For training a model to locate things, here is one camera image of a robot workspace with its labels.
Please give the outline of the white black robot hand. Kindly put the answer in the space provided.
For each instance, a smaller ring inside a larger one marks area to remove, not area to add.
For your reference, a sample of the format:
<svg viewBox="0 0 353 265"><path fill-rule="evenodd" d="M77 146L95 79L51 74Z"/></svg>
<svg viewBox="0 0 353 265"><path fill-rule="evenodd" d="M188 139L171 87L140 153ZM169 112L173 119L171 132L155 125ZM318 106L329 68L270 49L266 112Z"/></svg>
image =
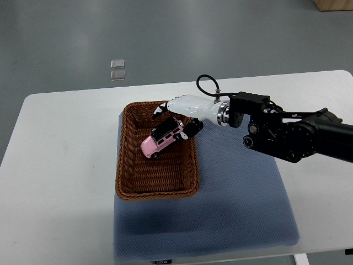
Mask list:
<svg viewBox="0 0 353 265"><path fill-rule="evenodd" d="M161 116L167 111L192 118L184 126L183 131L176 135L178 140L188 140L203 129L203 120L209 120L215 125L226 126L228 107L228 101L215 102L214 100L187 94L159 105L155 109L152 119Z"/></svg>

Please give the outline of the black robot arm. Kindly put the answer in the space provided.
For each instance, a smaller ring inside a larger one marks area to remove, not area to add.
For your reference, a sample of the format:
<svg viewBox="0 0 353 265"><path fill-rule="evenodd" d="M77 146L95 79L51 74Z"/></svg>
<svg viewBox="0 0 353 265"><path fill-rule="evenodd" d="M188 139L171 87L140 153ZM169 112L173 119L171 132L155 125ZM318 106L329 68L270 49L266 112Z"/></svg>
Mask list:
<svg viewBox="0 0 353 265"><path fill-rule="evenodd" d="M352 126L323 108L316 112L285 112L269 96L230 93L228 115L233 128L249 115L243 145L257 152L297 163L316 153L352 162Z"/></svg>

